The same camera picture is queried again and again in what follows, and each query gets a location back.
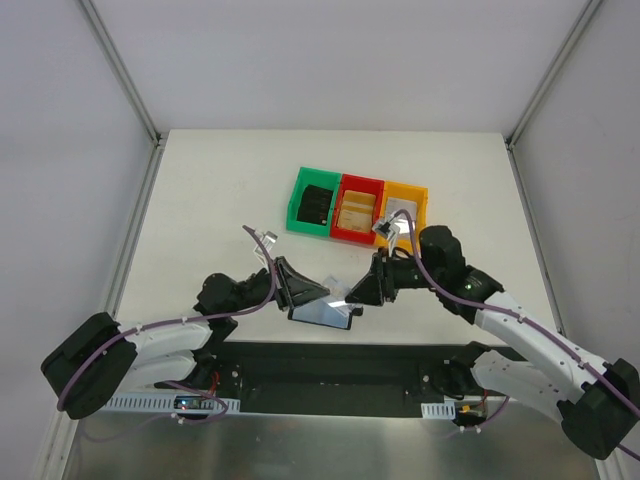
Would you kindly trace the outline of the white credit card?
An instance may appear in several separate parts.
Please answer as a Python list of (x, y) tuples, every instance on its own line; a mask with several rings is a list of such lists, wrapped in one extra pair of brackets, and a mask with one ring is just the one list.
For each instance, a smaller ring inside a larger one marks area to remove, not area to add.
[(333, 275), (327, 276), (322, 285), (329, 290), (328, 302), (345, 302), (346, 296), (349, 294), (351, 287), (342, 280), (337, 279)]

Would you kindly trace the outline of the black leather card holder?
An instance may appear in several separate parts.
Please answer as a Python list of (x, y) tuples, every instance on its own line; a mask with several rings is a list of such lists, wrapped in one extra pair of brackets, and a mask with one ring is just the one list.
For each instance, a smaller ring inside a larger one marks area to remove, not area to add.
[(296, 307), (288, 313), (288, 319), (327, 328), (350, 330), (353, 318), (363, 313), (362, 305), (347, 303), (343, 298), (327, 296)]

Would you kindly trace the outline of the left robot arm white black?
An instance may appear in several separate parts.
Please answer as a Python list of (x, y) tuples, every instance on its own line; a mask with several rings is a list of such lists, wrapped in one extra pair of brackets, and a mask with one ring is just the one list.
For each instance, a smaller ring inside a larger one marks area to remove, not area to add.
[(199, 389), (209, 382), (208, 361), (237, 327), (237, 317), (270, 302), (293, 311), (329, 293), (283, 257), (242, 281), (214, 273), (196, 297), (195, 316), (126, 327), (107, 312), (96, 313), (43, 360), (40, 370), (58, 398), (58, 410), (73, 420), (96, 413), (117, 393), (166, 380)]

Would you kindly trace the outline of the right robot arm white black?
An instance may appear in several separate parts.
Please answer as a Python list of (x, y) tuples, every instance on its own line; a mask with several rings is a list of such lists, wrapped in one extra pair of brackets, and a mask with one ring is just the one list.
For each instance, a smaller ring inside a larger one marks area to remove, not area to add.
[(450, 362), (446, 395), (493, 390), (557, 422), (594, 459), (605, 460), (621, 448), (639, 421), (638, 370), (624, 359), (609, 362), (543, 327), (498, 281), (467, 264), (448, 227), (426, 227), (417, 241), (420, 253), (413, 258), (399, 258), (386, 248), (374, 253), (347, 302), (382, 306), (402, 289), (429, 289), (450, 313), (522, 357), (512, 361), (470, 343)]

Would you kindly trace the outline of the gold cards in red bin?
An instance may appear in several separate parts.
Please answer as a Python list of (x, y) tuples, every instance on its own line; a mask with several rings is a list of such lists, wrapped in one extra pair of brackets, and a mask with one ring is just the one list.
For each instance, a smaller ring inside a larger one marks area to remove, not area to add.
[(376, 196), (366, 192), (345, 190), (337, 227), (358, 233), (369, 233), (373, 224)]

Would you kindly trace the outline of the black cards in green bin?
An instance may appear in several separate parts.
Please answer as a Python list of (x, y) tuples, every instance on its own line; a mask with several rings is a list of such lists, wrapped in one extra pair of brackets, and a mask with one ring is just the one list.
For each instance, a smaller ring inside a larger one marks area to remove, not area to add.
[(301, 195), (296, 220), (325, 226), (329, 217), (332, 197), (333, 191), (330, 189), (307, 185)]

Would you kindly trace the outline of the yellow plastic bin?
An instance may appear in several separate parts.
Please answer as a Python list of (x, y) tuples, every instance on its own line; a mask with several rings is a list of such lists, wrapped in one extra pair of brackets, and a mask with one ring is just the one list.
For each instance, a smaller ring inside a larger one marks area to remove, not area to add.
[[(390, 213), (399, 209), (409, 212), (414, 232), (418, 234), (427, 225), (428, 189), (398, 182), (386, 181), (382, 197), (379, 219), (386, 218)], [(409, 229), (404, 216), (396, 219), (396, 225), (400, 227), (397, 247), (412, 252), (412, 244), (409, 237)], [(377, 235), (373, 244), (377, 247), (386, 247), (387, 240)]]

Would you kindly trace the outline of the red plastic bin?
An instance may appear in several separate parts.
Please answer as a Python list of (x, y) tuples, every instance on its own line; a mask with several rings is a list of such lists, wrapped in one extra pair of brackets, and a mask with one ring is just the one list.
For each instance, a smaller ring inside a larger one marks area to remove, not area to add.
[(338, 189), (330, 237), (336, 240), (373, 245), (373, 224), (380, 216), (384, 182), (379, 179), (343, 174)]

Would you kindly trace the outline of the green plastic bin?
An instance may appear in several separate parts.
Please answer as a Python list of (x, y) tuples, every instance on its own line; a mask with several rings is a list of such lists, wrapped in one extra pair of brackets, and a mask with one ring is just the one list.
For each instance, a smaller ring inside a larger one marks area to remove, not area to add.
[(328, 237), (342, 174), (301, 167), (286, 214), (288, 231)]

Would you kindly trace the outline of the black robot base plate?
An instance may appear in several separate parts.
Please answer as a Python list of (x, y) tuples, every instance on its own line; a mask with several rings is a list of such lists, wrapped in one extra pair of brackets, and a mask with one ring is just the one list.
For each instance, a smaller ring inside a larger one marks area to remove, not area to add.
[(479, 396), (462, 369), (488, 346), (224, 342), (183, 385), (243, 413), (418, 418), (445, 394)]

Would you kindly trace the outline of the right aluminium table rail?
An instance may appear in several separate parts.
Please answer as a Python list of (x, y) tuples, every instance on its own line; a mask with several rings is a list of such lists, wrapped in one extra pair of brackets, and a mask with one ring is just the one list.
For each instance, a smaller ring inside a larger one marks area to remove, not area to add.
[(540, 236), (539, 236), (539, 229), (538, 229), (538, 225), (536, 222), (536, 219), (534, 217), (534, 211), (532, 208), (532, 204), (530, 202), (530, 198), (525, 186), (525, 182), (523, 180), (523, 177), (521, 175), (518, 163), (517, 163), (517, 159), (515, 157), (515, 154), (513, 152), (513, 149), (509, 146), (506, 147), (507, 150), (507, 155), (509, 158), (509, 162), (510, 162), (510, 166), (513, 172), (513, 176), (514, 176), (514, 180), (516, 183), (516, 187), (518, 189), (519, 195), (521, 197), (521, 202), (523, 205), (523, 210), (524, 210), (524, 214), (527, 220), (527, 224), (528, 224), (528, 228), (530, 231), (530, 236), (533, 242), (533, 247), (535, 250), (535, 254), (536, 254), (536, 258), (537, 258), (537, 262), (539, 265), (539, 269), (541, 271), (541, 275), (542, 275), (542, 280), (544, 283), (544, 287), (545, 287), (545, 291), (546, 291), (546, 295), (550, 304), (550, 308), (551, 308), (551, 312), (553, 315), (553, 319), (554, 319), (554, 323), (555, 323), (555, 328), (556, 330), (563, 336), (566, 335), (566, 328), (565, 328), (565, 324), (559, 309), (559, 305), (557, 302), (557, 296), (556, 293), (554, 291), (553, 285), (552, 285), (552, 281), (549, 275), (549, 270), (548, 270), (548, 265), (546, 262), (546, 258), (542, 249), (542, 245), (541, 245), (541, 241), (540, 241)]

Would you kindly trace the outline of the aluminium table rail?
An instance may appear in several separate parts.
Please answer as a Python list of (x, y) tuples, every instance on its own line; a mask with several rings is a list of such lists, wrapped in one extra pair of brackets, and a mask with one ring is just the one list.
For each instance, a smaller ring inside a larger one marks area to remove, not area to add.
[(521, 197), (521, 202), (523, 205), (523, 210), (524, 210), (524, 214), (527, 220), (527, 224), (528, 224), (528, 228), (530, 231), (530, 236), (533, 242), (533, 247), (535, 250), (535, 254), (536, 254), (536, 258), (537, 258), (537, 262), (539, 265), (539, 269), (541, 271), (541, 275), (542, 275), (542, 280), (544, 283), (544, 287), (545, 287), (545, 291), (546, 291), (546, 295), (550, 304), (550, 308), (551, 308), (551, 312), (553, 315), (553, 319), (554, 319), (554, 323), (555, 323), (555, 328), (556, 330), (563, 336), (566, 335), (566, 328), (565, 328), (565, 324), (559, 309), (559, 305), (557, 302), (557, 296), (556, 293), (554, 291), (553, 285), (552, 285), (552, 281), (549, 275), (549, 270), (548, 270), (548, 265), (546, 262), (546, 258), (542, 249), (542, 245), (541, 245), (541, 241), (540, 241), (540, 236), (539, 236), (539, 229), (538, 229), (538, 225), (536, 222), (536, 219), (534, 217), (534, 211), (532, 208), (532, 204), (530, 202), (530, 198), (525, 186), (525, 182), (523, 180), (523, 177), (521, 175), (518, 163), (517, 163), (517, 159), (515, 157), (515, 154), (513, 152), (513, 149), (509, 146), (506, 147), (507, 150), (507, 155), (509, 158), (509, 162), (510, 162), (510, 166), (513, 172), (513, 176), (514, 176), (514, 180), (516, 183), (516, 187), (518, 189), (519, 195)]
[(107, 312), (113, 319), (117, 317), (126, 288), (131, 263), (165, 151), (166, 140), (166, 137), (161, 137), (151, 150), (144, 175), (136, 191), (135, 202), (127, 219), (124, 236), (112, 265), (109, 281), (98, 306), (98, 312)]

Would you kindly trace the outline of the left aluminium frame post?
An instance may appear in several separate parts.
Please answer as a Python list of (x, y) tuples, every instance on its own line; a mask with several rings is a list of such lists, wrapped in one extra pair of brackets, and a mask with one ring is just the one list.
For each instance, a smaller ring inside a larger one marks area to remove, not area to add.
[(131, 106), (146, 136), (154, 146), (162, 141), (162, 133), (156, 126), (145, 102), (127, 68), (98, 8), (91, 0), (75, 2), (83, 15), (94, 39), (101, 50), (112, 74), (119, 84), (125, 99)]

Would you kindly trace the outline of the aluminium frame post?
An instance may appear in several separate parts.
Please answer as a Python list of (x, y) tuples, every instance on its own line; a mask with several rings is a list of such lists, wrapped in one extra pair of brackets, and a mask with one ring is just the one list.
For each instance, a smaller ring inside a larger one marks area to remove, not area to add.
[(83, 15), (94, 39), (101, 50), (112, 74), (119, 84), (125, 99), (131, 106), (146, 136), (154, 146), (162, 141), (162, 133), (156, 126), (145, 102), (127, 68), (98, 8), (91, 0), (75, 2)]
[(551, 62), (538, 81), (514, 127), (510, 133), (505, 136), (505, 145), (508, 151), (514, 149), (525, 133), (536, 112), (542, 106), (546, 96), (550, 93), (556, 80), (563, 72), (567, 62), (578, 48), (587, 30), (605, 4), (606, 1), (604, 0), (588, 0), (584, 2), (568, 33), (565, 35)]

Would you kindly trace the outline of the right aluminium frame post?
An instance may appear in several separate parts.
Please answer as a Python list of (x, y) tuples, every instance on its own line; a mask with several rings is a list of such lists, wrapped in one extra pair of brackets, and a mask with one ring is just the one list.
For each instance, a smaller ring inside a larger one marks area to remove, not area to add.
[(563, 72), (567, 62), (578, 48), (587, 30), (605, 4), (606, 1), (604, 0), (588, 0), (584, 2), (568, 33), (565, 35), (551, 62), (538, 81), (514, 127), (510, 133), (505, 136), (505, 145), (508, 151), (514, 149), (525, 133), (536, 112), (542, 106), (546, 96), (550, 93), (556, 80)]

